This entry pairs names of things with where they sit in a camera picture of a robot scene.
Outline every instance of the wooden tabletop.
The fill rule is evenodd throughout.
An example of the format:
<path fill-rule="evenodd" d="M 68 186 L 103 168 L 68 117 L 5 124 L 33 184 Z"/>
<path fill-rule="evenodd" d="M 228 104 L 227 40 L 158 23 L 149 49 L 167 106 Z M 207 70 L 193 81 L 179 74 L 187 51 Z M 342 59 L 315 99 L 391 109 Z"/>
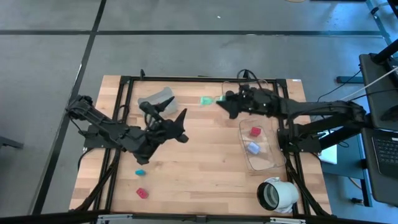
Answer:
<path fill-rule="evenodd" d="M 96 108 L 109 117 L 112 117 L 119 80 L 120 76 L 106 75 L 99 89 Z M 185 144 L 176 140 L 165 142 L 144 166 L 140 166 L 132 154 L 122 153 L 112 212 L 280 215 L 260 206 L 256 190 L 269 177 L 287 181 L 285 167 L 253 171 L 238 134 L 240 121 L 259 119 L 270 147 L 278 147 L 275 138 L 277 120 L 247 113 L 239 114 L 237 119 L 228 119 L 228 113 L 218 105 L 200 104 L 201 96 L 217 97 L 226 90 L 236 91 L 237 84 L 150 81 L 134 82 L 129 125 L 145 126 L 137 100 L 153 95 L 165 86 L 172 89 L 178 102 L 178 112 L 166 118 L 175 119 L 181 110 L 188 108 L 184 126 L 189 141 Z M 305 101 L 300 80 L 287 80 L 287 86 L 291 99 Z M 272 85 L 263 84 L 263 87 L 272 89 Z M 308 116 L 295 120 L 303 124 L 309 121 Z M 95 149 L 83 158 L 70 208 L 79 206 L 97 184 L 103 154 L 104 149 Z M 323 209 L 331 212 L 319 160 L 312 154 L 300 155 L 307 188 Z M 144 169 L 147 174 L 139 177 L 134 173 L 136 169 Z M 139 187 L 148 191 L 147 199 L 136 194 Z M 103 191 L 101 208 L 107 191 L 108 186 Z M 302 213 L 301 199 L 298 208 Z"/>

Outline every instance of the blue block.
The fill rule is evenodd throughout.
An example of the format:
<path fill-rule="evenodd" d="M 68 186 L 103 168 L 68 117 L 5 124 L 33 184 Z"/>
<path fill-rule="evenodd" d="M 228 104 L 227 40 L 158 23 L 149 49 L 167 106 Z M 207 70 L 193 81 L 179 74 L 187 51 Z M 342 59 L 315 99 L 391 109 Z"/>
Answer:
<path fill-rule="evenodd" d="M 145 171 L 142 169 L 136 170 L 136 175 L 145 175 Z"/>
<path fill-rule="evenodd" d="M 248 151 L 252 154 L 257 155 L 260 152 L 260 149 L 260 146 L 254 142 L 250 142 L 250 144 L 248 145 Z"/>

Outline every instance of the red block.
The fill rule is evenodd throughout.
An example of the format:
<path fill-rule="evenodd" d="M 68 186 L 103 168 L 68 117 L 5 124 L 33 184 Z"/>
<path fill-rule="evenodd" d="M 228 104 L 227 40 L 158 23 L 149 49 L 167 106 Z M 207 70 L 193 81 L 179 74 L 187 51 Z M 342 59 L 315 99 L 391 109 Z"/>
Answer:
<path fill-rule="evenodd" d="M 138 190 L 136 192 L 137 192 L 138 196 L 140 196 L 140 198 L 142 198 L 142 199 L 145 199 L 149 196 L 148 192 L 146 192 L 142 188 L 138 188 Z"/>
<path fill-rule="evenodd" d="M 261 128 L 253 127 L 250 130 L 250 135 L 254 137 L 257 137 L 258 135 L 260 135 L 260 133 L 261 133 Z"/>

